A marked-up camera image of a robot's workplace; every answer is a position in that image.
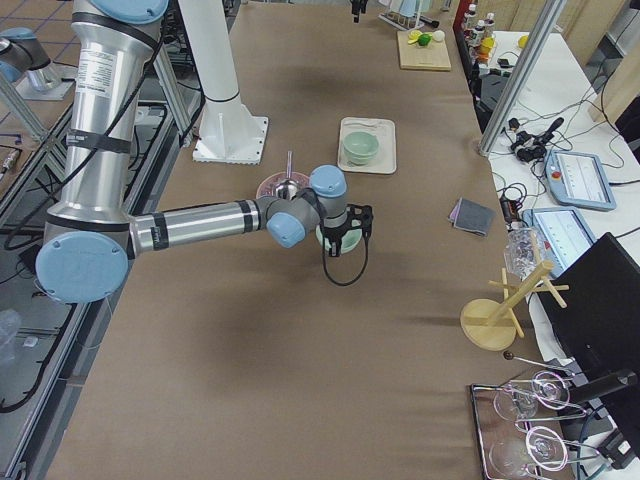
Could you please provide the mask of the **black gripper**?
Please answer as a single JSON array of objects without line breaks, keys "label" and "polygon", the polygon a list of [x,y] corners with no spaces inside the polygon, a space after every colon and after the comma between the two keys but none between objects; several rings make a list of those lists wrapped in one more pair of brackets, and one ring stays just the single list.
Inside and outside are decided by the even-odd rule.
[{"label": "black gripper", "polygon": [[372,233],[373,210],[370,205],[347,204],[343,214],[326,217],[319,224],[319,242],[330,257],[353,251]]}]

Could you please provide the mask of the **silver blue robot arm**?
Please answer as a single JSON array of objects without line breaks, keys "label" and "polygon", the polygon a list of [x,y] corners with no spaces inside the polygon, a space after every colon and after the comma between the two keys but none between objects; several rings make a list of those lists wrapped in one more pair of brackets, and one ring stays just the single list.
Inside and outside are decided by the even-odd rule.
[{"label": "silver blue robot arm", "polygon": [[66,177],[47,211],[36,258],[42,290],[63,303],[104,299],[123,284],[131,259],[147,251],[265,230],[290,248],[319,233],[324,258],[343,244],[367,245],[373,212],[347,200],[343,172],[315,168],[290,199],[264,196],[141,216],[123,206],[144,71],[158,57],[164,1],[77,1],[80,44]]}]

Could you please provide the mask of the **second robot arm grey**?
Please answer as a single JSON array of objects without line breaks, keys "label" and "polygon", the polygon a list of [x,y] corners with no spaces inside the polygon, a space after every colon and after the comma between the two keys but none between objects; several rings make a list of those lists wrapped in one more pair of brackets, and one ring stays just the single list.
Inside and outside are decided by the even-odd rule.
[{"label": "second robot arm grey", "polygon": [[1,73],[14,83],[27,71],[39,71],[51,64],[35,33],[26,27],[1,32]]}]

